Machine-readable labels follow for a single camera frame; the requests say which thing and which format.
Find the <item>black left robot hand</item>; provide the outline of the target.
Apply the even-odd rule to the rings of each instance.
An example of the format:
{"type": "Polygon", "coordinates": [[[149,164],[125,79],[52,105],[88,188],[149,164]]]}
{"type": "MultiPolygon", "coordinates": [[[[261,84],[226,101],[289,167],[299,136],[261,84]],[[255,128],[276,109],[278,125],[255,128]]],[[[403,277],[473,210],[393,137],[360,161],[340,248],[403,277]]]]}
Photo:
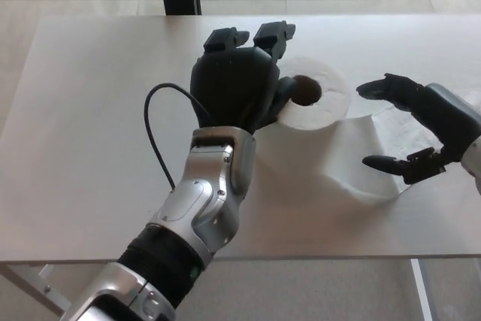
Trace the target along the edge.
{"type": "Polygon", "coordinates": [[[232,126],[250,134],[277,121],[297,82],[277,65],[296,26],[261,24],[253,37],[235,27],[215,29],[192,68],[190,93],[200,127],[232,126]]]}

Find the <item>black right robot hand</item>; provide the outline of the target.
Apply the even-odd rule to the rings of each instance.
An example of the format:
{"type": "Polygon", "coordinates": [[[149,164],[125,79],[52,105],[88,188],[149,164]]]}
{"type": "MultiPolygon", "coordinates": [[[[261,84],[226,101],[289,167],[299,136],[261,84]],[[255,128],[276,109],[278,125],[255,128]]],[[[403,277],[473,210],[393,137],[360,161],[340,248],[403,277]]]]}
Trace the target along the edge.
{"type": "Polygon", "coordinates": [[[437,83],[426,86],[408,77],[386,74],[357,87],[368,100],[388,101],[411,114],[441,142],[439,151],[429,147],[405,160],[371,155],[362,163],[383,173],[401,176],[412,185],[442,174],[450,163],[459,163],[480,187],[480,112],[437,83]]]}

